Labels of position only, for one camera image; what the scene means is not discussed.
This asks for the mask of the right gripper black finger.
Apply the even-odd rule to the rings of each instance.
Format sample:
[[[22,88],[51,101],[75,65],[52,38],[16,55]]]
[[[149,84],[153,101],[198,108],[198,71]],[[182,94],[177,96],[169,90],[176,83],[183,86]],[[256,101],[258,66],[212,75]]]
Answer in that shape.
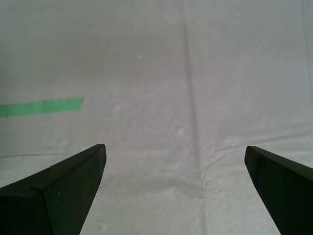
[[[2,235],[78,235],[99,189],[106,147],[97,144],[0,189]]]
[[[313,233],[313,170],[256,146],[248,146],[245,165],[282,235]]]

